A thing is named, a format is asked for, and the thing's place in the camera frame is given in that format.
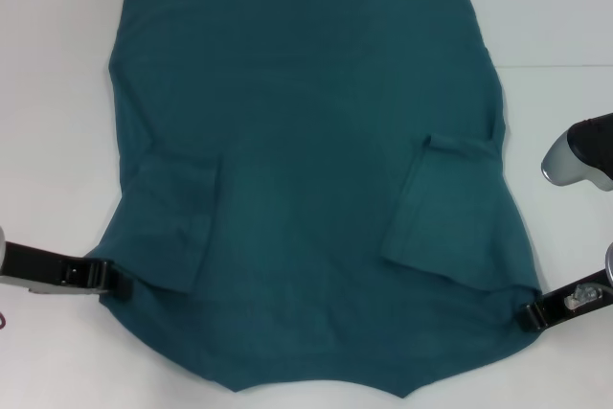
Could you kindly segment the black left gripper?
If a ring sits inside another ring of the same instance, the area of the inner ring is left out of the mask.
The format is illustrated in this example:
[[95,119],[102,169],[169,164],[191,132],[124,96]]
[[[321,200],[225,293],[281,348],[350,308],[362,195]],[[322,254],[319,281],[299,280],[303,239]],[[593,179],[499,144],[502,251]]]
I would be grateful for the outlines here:
[[133,280],[112,261],[76,258],[7,242],[4,275],[50,285],[100,285],[101,294],[130,298]]

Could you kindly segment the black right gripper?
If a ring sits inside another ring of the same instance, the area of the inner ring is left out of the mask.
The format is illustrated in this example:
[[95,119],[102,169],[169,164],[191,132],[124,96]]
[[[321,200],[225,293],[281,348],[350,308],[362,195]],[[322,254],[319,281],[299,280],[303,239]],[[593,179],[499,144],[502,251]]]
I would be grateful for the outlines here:
[[612,284],[601,270],[525,304],[516,322],[523,331],[536,333],[611,305]]

